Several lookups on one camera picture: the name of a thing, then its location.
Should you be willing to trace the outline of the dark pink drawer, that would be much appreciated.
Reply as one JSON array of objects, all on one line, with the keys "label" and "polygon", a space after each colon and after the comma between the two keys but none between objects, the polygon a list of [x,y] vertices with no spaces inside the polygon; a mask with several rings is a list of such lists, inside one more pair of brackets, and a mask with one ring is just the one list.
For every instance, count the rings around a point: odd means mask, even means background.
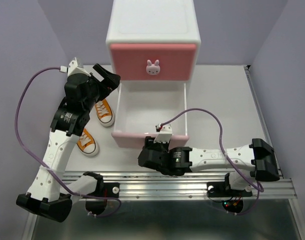
[{"label": "dark pink drawer", "polygon": [[197,45],[188,43],[113,43],[109,48],[123,81],[188,81],[197,53]]}]

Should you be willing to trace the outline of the orange sneaker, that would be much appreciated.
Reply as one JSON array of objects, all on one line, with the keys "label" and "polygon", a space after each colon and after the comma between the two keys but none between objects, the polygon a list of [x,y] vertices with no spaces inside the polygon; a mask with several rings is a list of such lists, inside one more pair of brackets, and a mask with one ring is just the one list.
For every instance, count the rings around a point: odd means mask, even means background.
[{"label": "orange sneaker", "polygon": [[115,123],[115,114],[106,99],[95,104],[95,111],[102,126],[108,128]]},{"label": "orange sneaker", "polygon": [[95,157],[99,153],[99,146],[93,136],[85,128],[77,141],[77,146],[82,154]]}]

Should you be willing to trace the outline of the light pink drawer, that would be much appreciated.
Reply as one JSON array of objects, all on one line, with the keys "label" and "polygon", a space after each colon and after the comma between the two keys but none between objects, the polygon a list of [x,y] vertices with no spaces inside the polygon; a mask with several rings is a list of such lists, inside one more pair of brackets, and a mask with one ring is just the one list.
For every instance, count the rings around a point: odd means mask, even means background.
[{"label": "light pink drawer", "polygon": [[112,137],[121,148],[141,149],[156,125],[187,109],[182,81],[122,81],[118,90]]}]

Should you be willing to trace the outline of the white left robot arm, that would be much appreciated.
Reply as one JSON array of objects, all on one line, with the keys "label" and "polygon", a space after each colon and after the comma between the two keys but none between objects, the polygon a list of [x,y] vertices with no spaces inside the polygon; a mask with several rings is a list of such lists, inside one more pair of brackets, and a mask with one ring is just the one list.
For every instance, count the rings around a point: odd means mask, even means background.
[{"label": "white left robot arm", "polygon": [[105,187],[103,176],[87,171],[75,182],[65,185],[65,173],[71,153],[90,120],[94,105],[110,95],[120,85],[121,77],[98,63],[92,67],[101,77],[98,80],[74,60],[56,70],[67,74],[65,96],[56,110],[43,158],[36,156],[23,143],[19,131],[15,134],[21,147],[40,164],[26,193],[18,195],[16,205],[24,210],[59,223],[69,216],[73,205],[81,199],[93,199],[104,204],[121,200]]}]

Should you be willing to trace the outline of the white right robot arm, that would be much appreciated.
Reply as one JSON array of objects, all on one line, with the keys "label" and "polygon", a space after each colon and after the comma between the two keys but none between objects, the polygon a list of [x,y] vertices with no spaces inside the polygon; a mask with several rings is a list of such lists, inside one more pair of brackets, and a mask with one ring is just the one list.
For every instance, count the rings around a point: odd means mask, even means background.
[{"label": "white right robot arm", "polygon": [[251,197],[251,185],[256,182],[280,180],[275,150],[261,138],[252,139],[249,145],[224,151],[188,146],[169,149],[169,145],[147,136],[137,158],[138,165],[166,176],[183,176],[205,170],[228,170],[222,181],[207,184],[211,198]]}]

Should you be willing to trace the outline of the white shoe cabinet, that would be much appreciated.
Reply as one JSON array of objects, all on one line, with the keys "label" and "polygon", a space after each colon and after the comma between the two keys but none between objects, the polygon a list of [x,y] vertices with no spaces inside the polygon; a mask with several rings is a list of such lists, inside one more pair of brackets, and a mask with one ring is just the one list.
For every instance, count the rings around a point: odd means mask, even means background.
[{"label": "white shoe cabinet", "polygon": [[105,43],[113,71],[111,44],[195,44],[197,51],[191,79],[201,45],[194,2],[115,0]]}]

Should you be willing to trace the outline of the aluminium mounting rail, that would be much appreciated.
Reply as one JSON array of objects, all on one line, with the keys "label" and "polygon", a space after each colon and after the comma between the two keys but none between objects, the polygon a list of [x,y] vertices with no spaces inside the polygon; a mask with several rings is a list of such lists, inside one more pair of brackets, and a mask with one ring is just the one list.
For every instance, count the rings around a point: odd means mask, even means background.
[{"label": "aluminium mounting rail", "polygon": [[[219,182],[225,173],[206,171],[186,173],[184,176],[166,176],[158,172],[101,172],[105,183],[119,183],[121,201],[201,201],[208,200],[208,183]],[[63,182],[70,184],[82,175],[81,171],[67,171]],[[264,192],[260,200],[297,199],[291,179],[262,182]]]}]

